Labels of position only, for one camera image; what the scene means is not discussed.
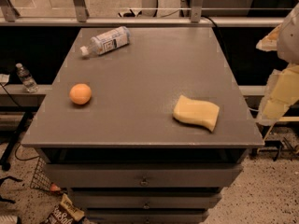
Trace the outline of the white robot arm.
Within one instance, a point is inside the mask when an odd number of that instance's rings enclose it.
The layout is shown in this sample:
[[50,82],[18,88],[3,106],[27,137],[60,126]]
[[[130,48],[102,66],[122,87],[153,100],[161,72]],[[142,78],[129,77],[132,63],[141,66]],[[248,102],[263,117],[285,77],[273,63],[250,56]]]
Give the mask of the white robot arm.
[[256,48],[275,51],[288,63],[282,71],[274,70],[268,78],[264,98],[259,105],[257,122],[271,126],[299,101],[299,4],[283,23],[261,39]]

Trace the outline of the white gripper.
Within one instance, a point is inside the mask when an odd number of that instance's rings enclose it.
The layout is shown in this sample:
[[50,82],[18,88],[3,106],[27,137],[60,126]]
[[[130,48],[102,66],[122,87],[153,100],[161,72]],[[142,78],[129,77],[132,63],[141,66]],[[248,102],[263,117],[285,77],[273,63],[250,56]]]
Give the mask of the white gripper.
[[[257,43],[256,48],[262,51],[276,51],[280,28],[281,25],[274,28]],[[289,63],[282,71],[274,69],[267,80],[256,121],[263,126],[271,126],[298,101],[299,65]]]

